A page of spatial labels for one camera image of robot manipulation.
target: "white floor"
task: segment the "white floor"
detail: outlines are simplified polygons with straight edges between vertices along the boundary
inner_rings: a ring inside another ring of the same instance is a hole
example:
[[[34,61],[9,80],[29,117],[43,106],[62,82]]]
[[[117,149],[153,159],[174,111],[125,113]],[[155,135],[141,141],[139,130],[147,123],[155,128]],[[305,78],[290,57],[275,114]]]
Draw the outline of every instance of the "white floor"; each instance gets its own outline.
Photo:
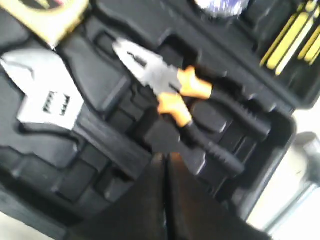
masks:
[[[298,133],[314,132],[320,136],[320,125],[315,113],[320,113],[320,102],[307,111],[297,111]],[[263,230],[266,224],[277,214],[298,191],[306,170],[306,160],[294,148],[291,148],[280,164],[261,199],[252,212],[248,223]],[[296,234],[291,240],[306,239]],[[50,240],[51,238],[12,219],[0,212],[0,240]]]

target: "black plastic tool case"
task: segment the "black plastic tool case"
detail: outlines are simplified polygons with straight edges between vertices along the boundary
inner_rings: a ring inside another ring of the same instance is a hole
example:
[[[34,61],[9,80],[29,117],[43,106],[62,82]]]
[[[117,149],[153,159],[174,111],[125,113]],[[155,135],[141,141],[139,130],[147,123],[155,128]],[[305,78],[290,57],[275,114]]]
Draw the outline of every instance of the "black plastic tool case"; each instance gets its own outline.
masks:
[[[293,110],[318,99],[318,60],[312,67],[291,63],[280,77],[259,66],[300,2],[251,0],[241,17],[216,20],[188,0],[92,0],[83,23],[56,52],[106,123],[150,159],[158,152],[181,153],[208,193],[245,220],[295,136]],[[1,53],[46,47],[4,11],[0,23]],[[118,36],[159,53],[168,64],[196,66],[198,76],[271,123],[268,138],[259,139],[220,104],[186,99],[203,132],[245,162],[243,175],[228,179],[211,156],[180,135],[170,117],[157,114],[152,91],[114,54]],[[3,70],[0,77],[0,211],[62,238],[63,228],[107,208],[135,181],[83,139],[25,132],[16,120],[24,95]]]

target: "tool case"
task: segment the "tool case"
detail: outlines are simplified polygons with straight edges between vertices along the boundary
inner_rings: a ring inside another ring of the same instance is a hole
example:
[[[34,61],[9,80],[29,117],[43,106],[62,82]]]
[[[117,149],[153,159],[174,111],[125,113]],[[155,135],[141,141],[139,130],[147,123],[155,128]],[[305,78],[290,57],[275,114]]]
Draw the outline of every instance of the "tool case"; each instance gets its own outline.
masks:
[[[295,137],[291,114],[311,108],[319,97],[319,60],[312,66],[292,61],[280,76],[260,67],[301,2],[251,0],[240,17],[211,19],[191,0],[92,0],[82,24],[55,51],[106,123],[138,143],[150,161],[155,153],[180,153],[207,193],[245,221]],[[4,10],[0,23],[1,53],[47,48]],[[202,131],[245,163],[242,175],[228,178],[169,116],[158,115],[152,90],[115,55],[115,37],[175,67],[195,66],[198,77],[271,123],[269,136],[261,139],[219,103],[186,99]],[[69,226],[111,206],[135,180],[83,139],[26,132],[16,120],[24,95],[3,69],[0,77],[0,211],[62,239]]]

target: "adjustable wrench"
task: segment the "adjustable wrench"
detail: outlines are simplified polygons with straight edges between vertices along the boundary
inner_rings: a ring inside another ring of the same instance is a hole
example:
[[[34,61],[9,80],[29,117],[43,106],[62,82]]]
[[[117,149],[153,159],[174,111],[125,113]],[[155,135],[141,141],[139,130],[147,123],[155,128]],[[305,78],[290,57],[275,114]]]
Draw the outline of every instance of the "adjustable wrench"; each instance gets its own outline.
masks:
[[[63,60],[45,49],[5,53],[0,64],[25,98],[17,114],[24,126],[38,131],[73,131],[137,179],[150,155],[105,123],[86,104]]]

